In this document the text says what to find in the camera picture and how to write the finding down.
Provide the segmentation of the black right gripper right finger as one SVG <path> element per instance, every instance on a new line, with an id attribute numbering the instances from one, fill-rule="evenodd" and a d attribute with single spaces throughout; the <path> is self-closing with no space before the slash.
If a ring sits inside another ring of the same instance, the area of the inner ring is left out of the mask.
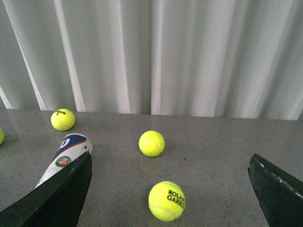
<path id="1" fill-rule="evenodd" d="M 271 227 L 303 225 L 303 183 L 262 156 L 254 154 L 248 174 Z"/>

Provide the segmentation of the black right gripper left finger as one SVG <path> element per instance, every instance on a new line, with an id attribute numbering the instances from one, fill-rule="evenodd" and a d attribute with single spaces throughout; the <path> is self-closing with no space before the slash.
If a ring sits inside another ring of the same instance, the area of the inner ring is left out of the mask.
<path id="1" fill-rule="evenodd" d="M 0 213 L 2 227 L 75 227 L 92 176 L 89 152 Z"/>

